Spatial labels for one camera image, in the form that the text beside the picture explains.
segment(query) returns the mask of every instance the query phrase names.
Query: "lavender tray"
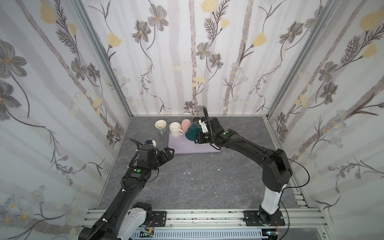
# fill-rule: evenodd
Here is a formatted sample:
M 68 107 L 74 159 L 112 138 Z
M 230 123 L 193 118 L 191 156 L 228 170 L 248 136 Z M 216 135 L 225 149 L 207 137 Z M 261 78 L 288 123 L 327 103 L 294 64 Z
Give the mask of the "lavender tray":
M 175 150 L 175 154 L 181 153 L 203 153 L 203 152 L 220 152 L 214 149 L 209 143 L 196 144 L 194 141 L 188 140 L 185 135 L 173 137 L 169 134 L 168 147 Z

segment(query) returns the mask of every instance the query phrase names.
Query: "upside-down white mug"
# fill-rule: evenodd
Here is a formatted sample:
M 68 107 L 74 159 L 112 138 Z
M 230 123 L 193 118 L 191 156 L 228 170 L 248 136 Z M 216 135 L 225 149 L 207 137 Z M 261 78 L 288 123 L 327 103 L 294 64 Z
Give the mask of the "upside-down white mug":
M 184 135 L 184 131 L 181 129 L 181 124 L 178 122 L 173 122 L 169 125 L 169 132 L 173 137 Z
M 157 132 L 160 134 L 160 135 L 166 135 L 167 134 L 167 122 L 164 121 L 164 120 L 158 120 L 156 121 L 155 123 L 155 127 L 157 129 Z

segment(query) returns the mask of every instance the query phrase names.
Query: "wallpaper panel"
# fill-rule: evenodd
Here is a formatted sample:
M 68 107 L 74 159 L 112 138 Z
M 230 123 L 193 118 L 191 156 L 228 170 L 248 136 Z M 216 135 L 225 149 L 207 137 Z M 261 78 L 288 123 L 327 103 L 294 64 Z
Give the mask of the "wallpaper panel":
M 83 0 L 134 114 L 265 114 L 320 0 Z
M 336 239 L 381 239 L 383 2 L 341 1 L 313 49 L 270 121 Z
M 77 239 L 128 123 L 68 1 L 0 4 L 0 235 Z

